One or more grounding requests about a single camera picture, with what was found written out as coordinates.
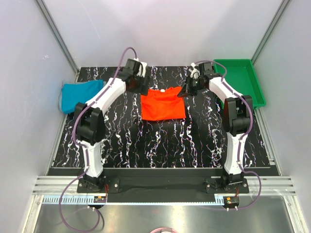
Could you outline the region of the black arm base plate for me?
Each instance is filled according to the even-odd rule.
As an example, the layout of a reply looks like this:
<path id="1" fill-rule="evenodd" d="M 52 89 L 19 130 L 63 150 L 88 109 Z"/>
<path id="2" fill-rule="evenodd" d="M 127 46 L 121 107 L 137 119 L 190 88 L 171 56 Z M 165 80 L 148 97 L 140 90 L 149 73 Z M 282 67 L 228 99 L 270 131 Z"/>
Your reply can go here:
<path id="1" fill-rule="evenodd" d="M 222 168 L 105 168 L 99 178 L 82 178 L 77 192 L 120 193 L 134 188 L 190 190 L 208 194 L 248 194 L 243 174 L 226 175 Z"/>

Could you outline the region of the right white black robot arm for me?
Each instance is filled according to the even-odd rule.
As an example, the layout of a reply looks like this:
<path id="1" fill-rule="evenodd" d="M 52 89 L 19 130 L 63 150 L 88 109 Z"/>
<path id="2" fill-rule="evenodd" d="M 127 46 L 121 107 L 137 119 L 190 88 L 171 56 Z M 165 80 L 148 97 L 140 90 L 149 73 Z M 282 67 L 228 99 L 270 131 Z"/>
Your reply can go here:
<path id="1" fill-rule="evenodd" d="M 228 193 L 236 192 L 243 186 L 245 171 L 242 159 L 246 139 L 253 126 L 253 100 L 250 95 L 241 94 L 226 81 L 226 68 L 224 74 L 220 74 L 213 65 L 224 67 L 209 60 L 191 63 L 190 75 L 177 96 L 196 96 L 199 90 L 208 89 L 224 103 L 222 125 L 227 133 L 227 155 L 223 173 L 214 188 Z"/>

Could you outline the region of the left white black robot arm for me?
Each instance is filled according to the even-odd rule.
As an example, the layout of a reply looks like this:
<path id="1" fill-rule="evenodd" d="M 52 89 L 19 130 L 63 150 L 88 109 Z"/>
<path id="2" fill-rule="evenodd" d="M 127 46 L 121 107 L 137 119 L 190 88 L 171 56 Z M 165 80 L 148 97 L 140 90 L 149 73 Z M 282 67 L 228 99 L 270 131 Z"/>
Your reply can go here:
<path id="1" fill-rule="evenodd" d="M 128 59 L 118 68 L 104 87 L 86 103 L 77 103 L 74 110 L 74 143 L 83 150 L 85 167 L 78 176 L 79 186 L 94 192 L 107 189 L 101 163 L 101 142 L 105 137 L 104 115 L 111 104 L 125 92 L 147 95 L 149 77 L 147 63 L 138 58 Z"/>

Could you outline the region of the orange t shirt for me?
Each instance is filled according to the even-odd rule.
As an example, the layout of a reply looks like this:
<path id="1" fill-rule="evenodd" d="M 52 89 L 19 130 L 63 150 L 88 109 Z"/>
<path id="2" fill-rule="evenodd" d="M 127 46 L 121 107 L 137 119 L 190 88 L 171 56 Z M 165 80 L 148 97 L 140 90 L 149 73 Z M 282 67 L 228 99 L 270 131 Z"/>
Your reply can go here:
<path id="1" fill-rule="evenodd" d="M 147 96 L 141 95 L 142 119 L 159 121 L 185 118 L 184 99 L 177 96 L 181 89 L 180 86 L 161 90 L 149 89 Z"/>

